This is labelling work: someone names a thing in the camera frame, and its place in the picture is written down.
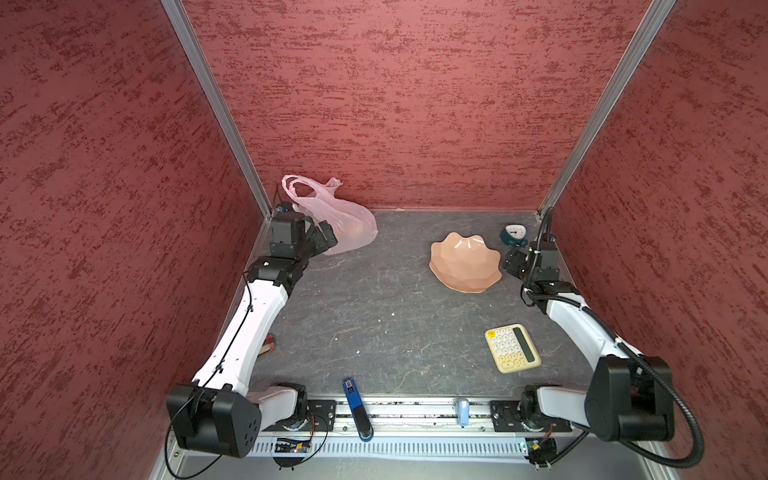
translucent bag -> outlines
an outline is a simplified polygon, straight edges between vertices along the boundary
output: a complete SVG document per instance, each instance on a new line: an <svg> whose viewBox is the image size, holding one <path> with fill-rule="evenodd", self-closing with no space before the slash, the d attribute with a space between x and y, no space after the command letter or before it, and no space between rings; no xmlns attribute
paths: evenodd
<svg viewBox="0 0 768 480"><path fill-rule="evenodd" d="M314 192L306 197L299 197L296 194L296 184L304 184ZM333 233L339 243L328 249L326 255L344 253L368 245L379 232L376 218L370 210L354 202L334 197L336 189L341 185L341 181L336 178L331 178L323 185L299 175L283 177L283 190L299 205L297 210L312 217L316 223L326 220L333 227Z"/></svg>

black mounting plate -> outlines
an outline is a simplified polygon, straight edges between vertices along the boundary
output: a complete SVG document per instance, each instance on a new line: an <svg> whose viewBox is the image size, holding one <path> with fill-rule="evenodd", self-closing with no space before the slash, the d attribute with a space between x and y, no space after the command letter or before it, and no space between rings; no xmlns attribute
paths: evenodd
<svg viewBox="0 0 768 480"><path fill-rule="evenodd" d="M326 424L322 420L318 420L317 417L322 416L326 422L328 422L328 431L333 430L333 423L336 421L336 400L307 400L307 407L310 413L315 415L315 432L325 432ZM282 432L287 434L308 432L310 430L310 423L305 422L296 430L290 430L283 425L282 422L278 422L270 427L264 429L265 432Z"/></svg>
<svg viewBox="0 0 768 480"><path fill-rule="evenodd" d="M525 432L536 433L526 429L522 423L511 419L509 413L518 411L519 400L491 400L488 404L491 407L491 420L493 421L494 432ZM541 433L546 435L549 429L542 429ZM557 420L552 423L552 433L572 432L571 424L565 420Z"/></svg>

red wall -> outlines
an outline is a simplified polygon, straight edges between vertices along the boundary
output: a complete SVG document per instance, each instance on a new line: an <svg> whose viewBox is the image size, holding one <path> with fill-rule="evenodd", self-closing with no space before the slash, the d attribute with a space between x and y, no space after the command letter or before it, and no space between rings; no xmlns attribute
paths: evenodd
<svg viewBox="0 0 768 480"><path fill-rule="evenodd" d="M187 0L270 196L535 209L648 0Z"/></svg>
<svg viewBox="0 0 768 480"><path fill-rule="evenodd" d="M0 5L4 478L149 474L260 222L161 4Z"/></svg>
<svg viewBox="0 0 768 480"><path fill-rule="evenodd" d="M679 0L555 214L588 301L703 426L685 478L768 472L767 112L768 3Z"/></svg>

calculator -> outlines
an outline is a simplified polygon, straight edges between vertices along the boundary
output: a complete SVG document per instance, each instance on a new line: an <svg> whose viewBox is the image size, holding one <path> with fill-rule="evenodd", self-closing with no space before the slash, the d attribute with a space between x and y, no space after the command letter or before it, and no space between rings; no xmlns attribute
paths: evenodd
<svg viewBox="0 0 768 480"><path fill-rule="evenodd" d="M501 373L532 369L541 365L541 358L523 325L500 326L485 332L496 368Z"/></svg>

metal frame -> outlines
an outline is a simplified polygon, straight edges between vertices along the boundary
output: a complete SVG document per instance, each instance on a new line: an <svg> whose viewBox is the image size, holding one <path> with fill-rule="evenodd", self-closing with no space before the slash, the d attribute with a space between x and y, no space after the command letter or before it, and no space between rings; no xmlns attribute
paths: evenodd
<svg viewBox="0 0 768 480"><path fill-rule="evenodd" d="M632 74L645 56L645 52L659 32L659 28L661 28L664 20L667 18L667 14L669 14L674 6L675 1L653 0L650 3L629 45L627 45L624 55L622 55L619 64L616 66L614 74L605 86L598 104L595 106L592 115L584 126L584 130L576 141L576 145L574 145L571 154L568 155L568 159L565 161L562 170L560 170L557 180L554 181L549 189L549 193L544 198L544 202L541 203L539 207L540 214L547 211L549 207L554 207L558 202L558 199L565 190L565 186L568 185L568 181L573 177L581 160L584 158L587 150L589 150L590 145L592 145L592 141L603 126L605 119L613 110L614 105L616 105L621 92L624 91L627 83L629 83Z"/></svg>
<svg viewBox="0 0 768 480"><path fill-rule="evenodd" d="M216 118L219 120L221 130L230 143L232 152L237 159L237 163L240 165L240 169L243 171L243 176L245 176L248 182L253 197L256 198L256 202L259 204L262 215L264 215L264 218L271 217L272 204L270 199L266 194L266 190L264 190L256 168L253 166L243 138L237 130L235 120L232 118L230 109L227 107L227 102L221 94L219 84L216 83L214 73L210 70L187 11L184 10L184 5L181 3L181 0L161 0L161 2L165 12L168 14L170 23L174 26L181 46L184 47L184 51L187 53L192 69L194 69L197 75L197 80L200 81L200 85L203 87L206 97L208 97L210 107L213 108Z"/></svg>

